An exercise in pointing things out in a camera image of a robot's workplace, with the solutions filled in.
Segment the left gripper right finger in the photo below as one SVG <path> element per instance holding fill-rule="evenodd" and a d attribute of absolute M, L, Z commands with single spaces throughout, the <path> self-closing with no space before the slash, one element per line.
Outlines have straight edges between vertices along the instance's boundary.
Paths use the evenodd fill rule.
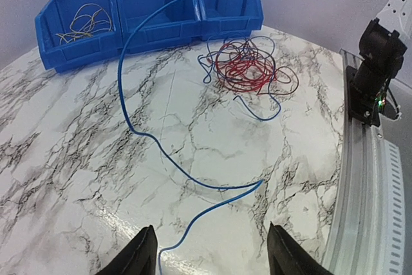
<path fill-rule="evenodd" d="M 332 275 L 280 225 L 270 224 L 267 235 L 267 252 L 270 274 Z"/>

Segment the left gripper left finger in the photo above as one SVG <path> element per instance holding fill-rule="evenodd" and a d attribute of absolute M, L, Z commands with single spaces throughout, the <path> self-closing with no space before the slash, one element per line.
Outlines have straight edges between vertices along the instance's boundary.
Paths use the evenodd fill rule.
<path fill-rule="evenodd" d="M 139 233 L 96 275 L 139 275 L 156 273 L 158 240 L 149 225 Z"/>

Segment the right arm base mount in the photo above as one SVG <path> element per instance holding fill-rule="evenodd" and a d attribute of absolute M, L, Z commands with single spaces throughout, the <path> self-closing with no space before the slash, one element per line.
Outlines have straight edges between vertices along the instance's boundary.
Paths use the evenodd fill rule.
<path fill-rule="evenodd" d="M 348 114 L 368 126 L 380 126 L 380 116 L 398 120 L 400 106 L 389 89 L 390 79 L 362 64 L 357 70 L 346 67 Z"/>

